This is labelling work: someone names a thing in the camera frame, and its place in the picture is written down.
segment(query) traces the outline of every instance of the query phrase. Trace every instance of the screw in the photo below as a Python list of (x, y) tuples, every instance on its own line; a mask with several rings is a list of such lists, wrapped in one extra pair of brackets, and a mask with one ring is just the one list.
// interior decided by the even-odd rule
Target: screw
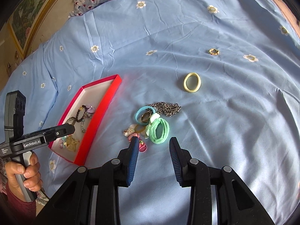
[(190, 163), (192, 163), (192, 164), (198, 164), (199, 161), (197, 159), (195, 159), (195, 158), (192, 158), (192, 159), (190, 159)]
[(84, 173), (86, 171), (86, 168), (84, 166), (81, 166), (77, 169), (77, 172)]
[(119, 159), (112, 159), (112, 164), (117, 165), (119, 164), (121, 161)]
[(232, 171), (232, 168), (229, 167), (229, 166), (225, 166), (223, 167), (224, 171), (227, 172), (227, 173), (230, 173)]

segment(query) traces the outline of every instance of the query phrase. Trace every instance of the metal chain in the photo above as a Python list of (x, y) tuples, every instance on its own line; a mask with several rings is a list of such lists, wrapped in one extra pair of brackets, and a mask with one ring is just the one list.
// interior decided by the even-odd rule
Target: metal chain
[(177, 103), (167, 104), (165, 102), (157, 102), (154, 104), (149, 104), (148, 106), (153, 107), (159, 115), (164, 113), (167, 117), (173, 116), (181, 110), (181, 106)]

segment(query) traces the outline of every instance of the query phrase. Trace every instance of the black handle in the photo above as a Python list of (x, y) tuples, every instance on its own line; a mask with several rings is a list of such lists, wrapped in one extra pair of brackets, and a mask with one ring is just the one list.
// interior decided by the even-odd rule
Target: black handle
[[(20, 163), (22, 164), (25, 168), (27, 168), (28, 166), (30, 166), (30, 157), (33, 154), (33, 151), (28, 151), (25, 152), (19, 156), (16, 157), (11, 157), (10, 159), (14, 162)], [(26, 202), (31, 202), (37, 199), (38, 195), (37, 193), (30, 191), (29, 189), (25, 188), (24, 186), (24, 181), (26, 180), (26, 178), (24, 177), (23, 174), (16, 174), (16, 179), (18, 181), (18, 184), (22, 190), (22, 193), (25, 197), (25, 201)]]

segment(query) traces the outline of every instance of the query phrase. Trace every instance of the green hair tie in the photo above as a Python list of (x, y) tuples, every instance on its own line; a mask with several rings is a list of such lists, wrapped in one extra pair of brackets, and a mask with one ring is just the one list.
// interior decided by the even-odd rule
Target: green hair tie
[[(156, 136), (156, 129), (159, 124), (161, 124), (163, 126), (163, 132), (161, 134), (161, 137), (158, 139)], [(155, 144), (161, 144), (161, 143), (165, 142), (166, 139), (168, 138), (169, 131), (170, 131), (170, 127), (169, 127), (168, 122), (166, 120), (164, 120), (163, 118), (157, 118), (154, 120), (154, 122), (151, 124), (151, 126), (149, 128), (150, 140)]]

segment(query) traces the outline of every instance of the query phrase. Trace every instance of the human hand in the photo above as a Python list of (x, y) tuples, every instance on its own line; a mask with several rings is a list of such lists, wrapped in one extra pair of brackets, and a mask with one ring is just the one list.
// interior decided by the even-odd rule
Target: human hand
[(29, 161), (30, 166), (28, 166), (26, 169), (23, 165), (16, 162), (8, 162), (5, 165), (10, 191), (14, 194), (14, 196), (24, 202), (25, 197), (21, 191), (15, 174), (23, 174), (24, 177), (27, 178), (24, 181), (24, 186), (33, 192), (39, 191), (43, 185), (41, 174), (39, 172), (40, 163), (38, 162), (38, 156), (33, 153)]

